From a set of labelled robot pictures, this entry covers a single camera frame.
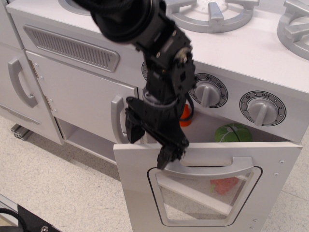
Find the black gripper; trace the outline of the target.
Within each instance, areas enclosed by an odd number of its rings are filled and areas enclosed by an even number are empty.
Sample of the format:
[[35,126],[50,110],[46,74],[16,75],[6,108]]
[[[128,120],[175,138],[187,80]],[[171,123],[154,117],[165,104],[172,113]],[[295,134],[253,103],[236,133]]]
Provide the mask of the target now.
[[157,168],[160,170],[170,162],[180,160],[189,146],[180,127],[186,99],[176,99],[170,105],[152,105],[134,97],[128,97],[126,102],[125,126],[129,142],[135,143],[146,132],[155,138],[162,145],[157,157]]

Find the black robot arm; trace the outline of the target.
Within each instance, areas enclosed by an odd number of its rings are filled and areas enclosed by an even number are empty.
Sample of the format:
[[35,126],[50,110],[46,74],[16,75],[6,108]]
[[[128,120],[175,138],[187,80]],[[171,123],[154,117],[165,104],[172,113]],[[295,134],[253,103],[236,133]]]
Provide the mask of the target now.
[[166,16],[163,0],[79,0],[103,36],[131,44],[144,55],[147,68],[143,98],[128,97],[126,131],[130,143],[145,133],[161,144],[158,169],[181,159],[189,146],[180,123],[189,92],[196,86],[191,42]]

